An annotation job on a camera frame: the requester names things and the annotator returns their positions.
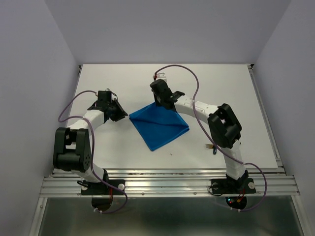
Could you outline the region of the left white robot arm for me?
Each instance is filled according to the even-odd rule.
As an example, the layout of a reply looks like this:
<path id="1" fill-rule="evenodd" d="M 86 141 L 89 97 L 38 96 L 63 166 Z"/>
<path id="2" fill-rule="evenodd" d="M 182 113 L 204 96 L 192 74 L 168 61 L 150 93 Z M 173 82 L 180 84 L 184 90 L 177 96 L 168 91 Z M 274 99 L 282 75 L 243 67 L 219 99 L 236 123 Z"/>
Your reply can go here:
<path id="1" fill-rule="evenodd" d="M 108 190 L 118 189 L 110 184 L 105 169 L 94 164 L 95 130 L 108 120 L 120 121 L 127 117 L 118 97 L 110 89 L 98 92 L 96 101 L 83 116 L 71 116 L 58 122 L 78 119 L 68 127 L 60 127 L 55 132 L 53 165 L 54 168 L 77 174 L 82 180 L 79 184 L 86 189 L 94 189 L 103 194 Z"/>

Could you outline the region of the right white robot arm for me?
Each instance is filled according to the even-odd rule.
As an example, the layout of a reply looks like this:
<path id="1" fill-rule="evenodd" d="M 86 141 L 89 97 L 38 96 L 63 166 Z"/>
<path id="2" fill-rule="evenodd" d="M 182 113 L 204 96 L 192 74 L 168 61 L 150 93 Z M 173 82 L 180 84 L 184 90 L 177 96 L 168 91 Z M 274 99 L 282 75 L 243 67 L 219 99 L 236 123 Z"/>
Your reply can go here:
<path id="1" fill-rule="evenodd" d="M 242 191 L 249 175 L 240 151 L 242 127 L 231 107 L 225 103 L 221 106 L 209 105 L 195 101 L 183 92 L 172 92 L 163 79 L 152 82 L 150 87 L 157 106 L 196 118 L 199 125 L 202 122 L 209 125 L 210 132 L 206 135 L 223 153 L 226 164 L 226 178 L 211 180 L 214 193 L 219 195 Z"/>

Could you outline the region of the blue cloth napkin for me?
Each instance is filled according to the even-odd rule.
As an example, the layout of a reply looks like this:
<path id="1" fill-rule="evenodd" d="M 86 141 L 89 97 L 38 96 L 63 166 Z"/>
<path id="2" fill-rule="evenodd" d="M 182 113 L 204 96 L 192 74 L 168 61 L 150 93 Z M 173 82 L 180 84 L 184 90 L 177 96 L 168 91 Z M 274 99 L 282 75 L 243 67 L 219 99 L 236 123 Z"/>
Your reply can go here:
<path id="1" fill-rule="evenodd" d="M 129 119 L 150 151 L 157 150 L 189 131 L 189 125 L 178 113 L 155 103 L 130 114 Z"/>

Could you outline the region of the gold spoon green handle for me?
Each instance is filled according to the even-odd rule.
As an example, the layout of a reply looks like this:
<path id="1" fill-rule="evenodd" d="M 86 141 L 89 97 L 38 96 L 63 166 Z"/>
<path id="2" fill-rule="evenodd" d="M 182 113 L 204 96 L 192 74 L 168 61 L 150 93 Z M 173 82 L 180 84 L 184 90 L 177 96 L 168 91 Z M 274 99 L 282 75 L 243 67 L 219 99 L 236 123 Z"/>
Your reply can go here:
<path id="1" fill-rule="evenodd" d="M 212 149 L 213 149 L 213 155 L 216 155 L 217 154 L 217 148 L 215 146 L 213 146 Z"/>

